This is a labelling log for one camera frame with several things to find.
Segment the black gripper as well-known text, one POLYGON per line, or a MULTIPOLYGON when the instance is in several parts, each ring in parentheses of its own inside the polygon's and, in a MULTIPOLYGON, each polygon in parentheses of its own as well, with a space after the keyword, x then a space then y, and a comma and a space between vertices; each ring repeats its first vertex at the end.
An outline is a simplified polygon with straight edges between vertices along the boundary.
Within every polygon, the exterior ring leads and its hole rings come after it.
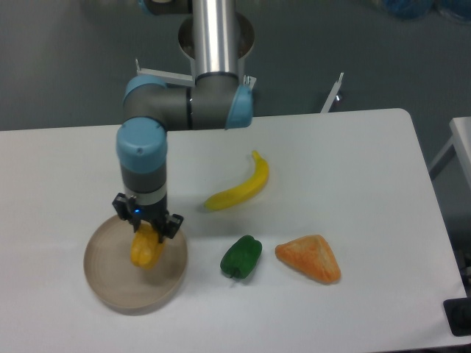
POLYGON ((117 216, 122 221, 132 225, 133 232, 137 232, 142 221, 150 223, 157 232, 158 242, 173 239, 181 227, 184 218, 178 214, 169 214, 166 200, 160 200, 150 205, 136 203, 136 197, 127 197, 118 193, 112 202, 117 216))

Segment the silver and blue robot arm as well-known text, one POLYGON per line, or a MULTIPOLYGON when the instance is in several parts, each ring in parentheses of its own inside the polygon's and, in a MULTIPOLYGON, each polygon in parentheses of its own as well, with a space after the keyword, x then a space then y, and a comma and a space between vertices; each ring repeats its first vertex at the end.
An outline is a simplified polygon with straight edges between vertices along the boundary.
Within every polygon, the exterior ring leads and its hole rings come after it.
POLYGON ((191 14, 194 84, 179 88, 140 74, 125 90, 125 121, 116 135, 124 192, 113 200, 118 217, 134 230, 147 222, 163 242, 183 217, 167 210, 169 131, 238 129, 251 124, 253 99, 239 73, 240 22, 234 1, 140 1, 153 15, 191 14))

